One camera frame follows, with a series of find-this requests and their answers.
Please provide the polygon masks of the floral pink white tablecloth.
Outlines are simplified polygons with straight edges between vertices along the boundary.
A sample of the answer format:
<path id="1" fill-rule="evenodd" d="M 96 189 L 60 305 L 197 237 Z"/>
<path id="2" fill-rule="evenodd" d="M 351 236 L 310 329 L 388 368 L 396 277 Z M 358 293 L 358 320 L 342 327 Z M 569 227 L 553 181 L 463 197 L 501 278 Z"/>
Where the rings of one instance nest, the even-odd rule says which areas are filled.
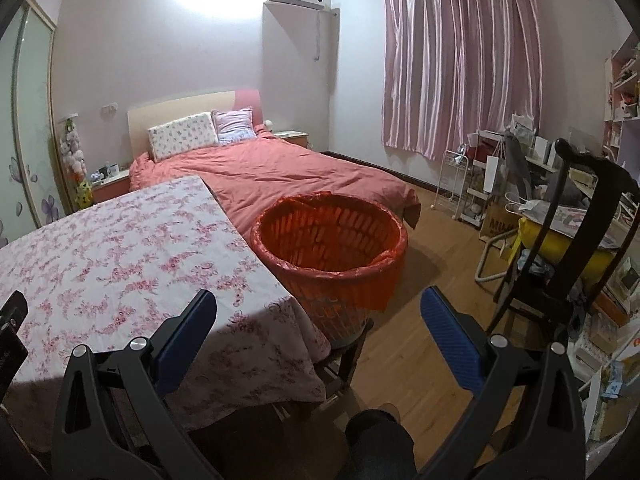
<path id="1" fill-rule="evenodd" d="M 1 292 L 21 292 L 28 356 L 4 403 L 26 442 L 47 451 L 70 352 L 118 350 L 150 336 L 200 290 L 216 321 L 167 397 L 186 429 L 250 406 L 321 402 L 314 371 L 330 346 L 259 261 L 204 182 L 185 177 L 71 214 L 7 244 Z"/>

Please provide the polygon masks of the orange lined laundry basket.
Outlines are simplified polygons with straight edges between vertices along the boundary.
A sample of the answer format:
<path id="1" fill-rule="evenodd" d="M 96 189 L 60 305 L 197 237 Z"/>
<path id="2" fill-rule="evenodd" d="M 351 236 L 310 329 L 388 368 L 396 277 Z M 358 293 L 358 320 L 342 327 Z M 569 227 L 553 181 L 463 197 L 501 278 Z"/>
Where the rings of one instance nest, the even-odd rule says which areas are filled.
<path id="1" fill-rule="evenodd" d="M 404 268 L 405 226 L 388 208 L 329 192 L 288 196 L 250 229 L 250 247 L 333 348 L 384 311 Z"/>

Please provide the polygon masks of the floral glass wardrobe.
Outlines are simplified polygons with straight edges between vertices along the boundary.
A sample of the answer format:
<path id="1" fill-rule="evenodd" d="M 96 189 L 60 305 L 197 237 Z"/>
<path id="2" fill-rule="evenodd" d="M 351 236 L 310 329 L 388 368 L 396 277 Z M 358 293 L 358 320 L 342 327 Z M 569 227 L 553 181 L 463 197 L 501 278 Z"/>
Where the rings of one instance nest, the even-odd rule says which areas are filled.
<path id="1" fill-rule="evenodd" d="M 1 37 L 1 245 L 70 212 L 51 105 L 54 25 L 23 3 Z"/>

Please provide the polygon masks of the pink left nightstand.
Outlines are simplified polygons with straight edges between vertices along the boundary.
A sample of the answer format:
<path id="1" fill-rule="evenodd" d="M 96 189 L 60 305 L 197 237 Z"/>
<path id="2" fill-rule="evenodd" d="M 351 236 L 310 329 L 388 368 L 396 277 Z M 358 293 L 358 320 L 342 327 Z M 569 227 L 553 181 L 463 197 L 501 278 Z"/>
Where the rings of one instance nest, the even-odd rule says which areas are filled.
<path id="1" fill-rule="evenodd" d="M 113 177 L 108 177 L 92 187 L 93 203 L 104 203 L 107 200 L 127 194 L 130 191 L 129 170 L 120 170 Z"/>

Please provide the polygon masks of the salmon pink bed duvet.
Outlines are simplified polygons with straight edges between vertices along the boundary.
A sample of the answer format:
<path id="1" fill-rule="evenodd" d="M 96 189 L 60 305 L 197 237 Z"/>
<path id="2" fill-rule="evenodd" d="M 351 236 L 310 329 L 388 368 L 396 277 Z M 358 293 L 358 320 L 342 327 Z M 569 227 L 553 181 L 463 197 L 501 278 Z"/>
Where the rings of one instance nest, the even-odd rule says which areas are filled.
<path id="1" fill-rule="evenodd" d="M 330 192 L 372 200 L 414 228 L 421 203 L 413 188 L 386 171 L 320 154 L 262 131 L 254 139 L 198 148 L 163 159 L 143 153 L 132 163 L 134 191 L 198 176 L 215 194 L 242 237 L 285 196 Z"/>

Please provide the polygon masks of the white mug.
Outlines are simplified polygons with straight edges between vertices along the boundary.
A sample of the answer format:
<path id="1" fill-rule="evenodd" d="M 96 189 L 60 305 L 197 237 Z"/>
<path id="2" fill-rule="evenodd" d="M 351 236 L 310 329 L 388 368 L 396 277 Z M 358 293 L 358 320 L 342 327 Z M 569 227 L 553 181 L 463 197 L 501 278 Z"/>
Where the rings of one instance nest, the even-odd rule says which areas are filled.
<path id="1" fill-rule="evenodd" d="M 119 173 L 119 164 L 117 162 L 114 162 L 114 164 L 109 164 L 107 166 L 107 174 L 110 177 L 113 177 L 115 174 Z"/>

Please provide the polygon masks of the hanging plush toys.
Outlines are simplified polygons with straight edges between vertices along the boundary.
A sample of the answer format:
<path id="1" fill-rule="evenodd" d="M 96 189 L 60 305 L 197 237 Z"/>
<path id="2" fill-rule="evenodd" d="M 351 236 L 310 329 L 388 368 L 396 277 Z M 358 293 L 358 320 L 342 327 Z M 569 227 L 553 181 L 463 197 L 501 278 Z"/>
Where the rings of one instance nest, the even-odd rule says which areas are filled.
<path id="1" fill-rule="evenodd" d="M 70 189 L 75 206 L 78 209 L 91 207 L 93 205 L 92 186 L 88 179 L 85 155 L 81 149 L 80 136 L 74 116 L 63 120 L 60 152 L 67 180 L 72 185 Z"/>

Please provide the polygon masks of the white floral pillow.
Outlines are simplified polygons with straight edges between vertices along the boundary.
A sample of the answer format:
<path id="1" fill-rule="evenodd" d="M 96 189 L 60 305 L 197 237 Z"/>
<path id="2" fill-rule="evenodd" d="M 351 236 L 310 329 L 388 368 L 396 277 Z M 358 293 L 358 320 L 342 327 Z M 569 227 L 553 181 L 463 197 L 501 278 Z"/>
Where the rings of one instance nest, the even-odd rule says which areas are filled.
<path id="1" fill-rule="evenodd" d="M 153 159 L 156 162 L 198 148 L 218 145 L 217 133 L 209 113 L 198 113 L 148 129 Z"/>

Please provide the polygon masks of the pink striped pillow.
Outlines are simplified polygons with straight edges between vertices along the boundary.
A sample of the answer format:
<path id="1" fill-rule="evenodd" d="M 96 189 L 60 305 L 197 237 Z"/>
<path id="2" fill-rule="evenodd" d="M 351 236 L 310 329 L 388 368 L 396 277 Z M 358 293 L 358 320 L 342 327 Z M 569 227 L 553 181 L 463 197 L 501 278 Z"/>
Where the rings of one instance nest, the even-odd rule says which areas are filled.
<path id="1" fill-rule="evenodd" d="M 220 146 L 231 145 L 256 138 L 253 122 L 253 107 L 239 110 L 212 111 L 212 121 Z"/>

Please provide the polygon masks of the right bedside table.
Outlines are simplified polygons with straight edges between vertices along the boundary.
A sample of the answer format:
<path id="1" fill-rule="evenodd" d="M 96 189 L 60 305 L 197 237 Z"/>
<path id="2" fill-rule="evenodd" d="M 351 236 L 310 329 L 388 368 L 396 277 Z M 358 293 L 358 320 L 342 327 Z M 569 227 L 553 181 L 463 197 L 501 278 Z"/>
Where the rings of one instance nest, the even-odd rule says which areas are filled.
<path id="1" fill-rule="evenodd" d="M 288 143 L 292 143 L 302 148 L 309 148 L 309 139 L 306 132 L 288 130 L 273 133 L 274 136 Z"/>

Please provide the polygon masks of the white pink bookshelf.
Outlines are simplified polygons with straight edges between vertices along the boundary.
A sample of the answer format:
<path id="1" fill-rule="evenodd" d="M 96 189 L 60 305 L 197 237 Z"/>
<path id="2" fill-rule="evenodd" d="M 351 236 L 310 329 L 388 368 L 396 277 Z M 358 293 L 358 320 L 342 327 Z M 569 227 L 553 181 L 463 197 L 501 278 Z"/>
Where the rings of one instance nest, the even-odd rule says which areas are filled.
<path id="1" fill-rule="evenodd" d="M 634 171 L 639 149 L 639 38 L 631 32 L 604 62 L 602 152 Z"/>

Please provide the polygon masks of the pink striped curtain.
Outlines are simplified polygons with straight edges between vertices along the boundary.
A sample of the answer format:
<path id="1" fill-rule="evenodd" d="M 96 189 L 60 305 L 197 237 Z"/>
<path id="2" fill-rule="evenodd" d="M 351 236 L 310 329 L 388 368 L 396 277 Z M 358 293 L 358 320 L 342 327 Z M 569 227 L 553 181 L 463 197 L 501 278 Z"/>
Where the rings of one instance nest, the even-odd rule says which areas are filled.
<path id="1" fill-rule="evenodd" d="M 538 0 L 384 0 L 382 143 L 429 160 L 512 118 L 538 128 Z"/>

